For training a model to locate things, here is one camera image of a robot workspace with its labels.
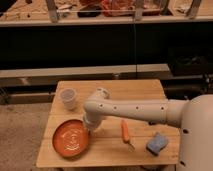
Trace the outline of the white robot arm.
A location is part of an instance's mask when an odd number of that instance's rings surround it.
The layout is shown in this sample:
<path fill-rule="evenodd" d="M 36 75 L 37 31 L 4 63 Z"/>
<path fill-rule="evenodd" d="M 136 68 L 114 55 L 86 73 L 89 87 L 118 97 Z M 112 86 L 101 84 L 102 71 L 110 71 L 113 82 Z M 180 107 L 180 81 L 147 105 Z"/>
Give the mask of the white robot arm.
<path fill-rule="evenodd" d="M 213 94 L 191 100 L 112 100 L 104 88 L 84 103 L 83 122 L 95 130 L 104 116 L 129 118 L 180 129 L 177 171 L 213 171 Z"/>

